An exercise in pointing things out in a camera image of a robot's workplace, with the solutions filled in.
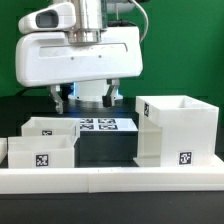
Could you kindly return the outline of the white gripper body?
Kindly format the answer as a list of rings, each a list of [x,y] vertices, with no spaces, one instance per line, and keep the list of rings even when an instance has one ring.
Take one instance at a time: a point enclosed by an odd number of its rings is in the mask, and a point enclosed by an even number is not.
[[[96,44],[71,44],[64,32],[37,32],[16,46],[16,78],[25,87],[136,77],[143,69],[136,27],[110,27]]]

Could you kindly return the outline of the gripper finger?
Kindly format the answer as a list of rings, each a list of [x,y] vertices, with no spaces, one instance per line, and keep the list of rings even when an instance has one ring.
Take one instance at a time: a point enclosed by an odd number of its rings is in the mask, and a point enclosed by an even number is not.
[[[49,92],[50,92],[50,95],[51,95],[53,101],[55,102],[55,109],[56,109],[57,113],[62,114],[63,113],[63,100],[59,95],[60,86],[59,85],[51,85],[49,87]]]
[[[109,85],[107,93],[102,97],[103,106],[105,108],[115,105],[114,97],[120,86],[120,81],[118,79],[108,79],[107,84]]]

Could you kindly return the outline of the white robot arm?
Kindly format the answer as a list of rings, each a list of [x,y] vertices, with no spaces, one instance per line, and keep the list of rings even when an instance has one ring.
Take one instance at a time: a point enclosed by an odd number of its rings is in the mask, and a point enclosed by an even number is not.
[[[25,87],[47,86],[63,112],[62,84],[135,77],[143,69],[136,26],[107,22],[109,3],[135,0],[53,0],[48,7],[20,19],[23,37],[15,54],[16,78]]]

